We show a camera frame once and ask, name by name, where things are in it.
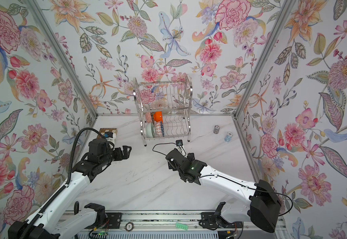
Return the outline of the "blue geometric patterned bowl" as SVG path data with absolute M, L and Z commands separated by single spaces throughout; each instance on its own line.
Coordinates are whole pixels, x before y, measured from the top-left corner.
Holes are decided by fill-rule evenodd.
M 164 137 L 164 127 L 163 127 L 163 123 L 161 121 L 155 122 L 154 135 L 155 135 L 155 137 Z

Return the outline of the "orange plastic bowl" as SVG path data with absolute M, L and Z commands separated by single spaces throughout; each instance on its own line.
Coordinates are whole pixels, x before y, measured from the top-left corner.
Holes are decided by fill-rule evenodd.
M 154 112 L 153 119 L 155 122 L 163 122 L 162 111 Z

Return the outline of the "chrome two-tier dish rack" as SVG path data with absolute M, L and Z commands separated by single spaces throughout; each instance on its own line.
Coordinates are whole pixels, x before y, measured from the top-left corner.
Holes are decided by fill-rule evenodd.
M 138 82 L 135 78 L 133 83 L 133 97 L 143 145 L 147 146 L 148 140 L 163 138 L 185 137 L 190 142 L 193 87 L 189 78 L 185 76 L 182 80 L 161 82 Z M 150 112 L 153 116 L 158 111 L 162 111 L 164 137 L 147 138 L 145 113 Z

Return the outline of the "pale green ceramic bowl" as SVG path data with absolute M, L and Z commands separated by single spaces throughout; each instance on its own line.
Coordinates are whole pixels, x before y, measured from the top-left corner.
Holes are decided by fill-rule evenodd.
M 152 122 L 147 123 L 146 128 L 145 128 L 145 134 L 147 138 L 155 138 L 155 127 Z

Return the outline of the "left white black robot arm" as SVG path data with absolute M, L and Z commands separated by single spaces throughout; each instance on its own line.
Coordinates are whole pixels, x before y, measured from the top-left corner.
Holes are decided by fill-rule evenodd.
M 83 210 L 60 223 L 68 207 L 77 196 L 113 162 L 129 159 L 132 147 L 115 147 L 105 135 L 89 142 L 89 150 L 77 163 L 71 162 L 66 181 L 25 221 L 14 222 L 9 230 L 10 239 L 71 239 L 87 227 L 99 228 L 110 222 L 105 206 L 89 203 Z

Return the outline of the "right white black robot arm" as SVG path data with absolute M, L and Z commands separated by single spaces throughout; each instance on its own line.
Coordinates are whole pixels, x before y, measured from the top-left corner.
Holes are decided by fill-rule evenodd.
M 282 205 L 268 182 L 260 180 L 255 183 L 232 177 L 194 159 L 194 154 L 183 156 L 176 148 L 165 159 L 168 168 L 177 171 L 184 182 L 212 187 L 236 200 L 219 204 L 214 213 L 216 221 L 230 224 L 251 221 L 267 233 L 275 232 Z

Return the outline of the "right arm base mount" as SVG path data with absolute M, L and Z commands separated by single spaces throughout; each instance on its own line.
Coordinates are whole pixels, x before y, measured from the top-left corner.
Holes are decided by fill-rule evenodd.
M 229 223 L 221 217 L 221 210 L 225 206 L 226 202 L 220 202 L 214 212 L 202 212 L 199 226 L 203 229 L 217 230 L 217 229 L 240 229 L 243 228 L 243 222 Z

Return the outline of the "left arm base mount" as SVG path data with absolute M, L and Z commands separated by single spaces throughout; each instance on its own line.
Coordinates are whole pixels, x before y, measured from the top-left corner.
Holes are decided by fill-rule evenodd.
M 86 225 L 84 229 L 94 229 L 94 228 L 107 228 L 107 229 L 119 229 L 122 219 L 122 213 L 120 212 L 106 212 L 105 206 L 96 204 L 96 203 L 88 203 L 85 205 L 80 213 L 84 211 L 95 212 L 94 222 L 91 220 L 84 219 L 84 224 Z

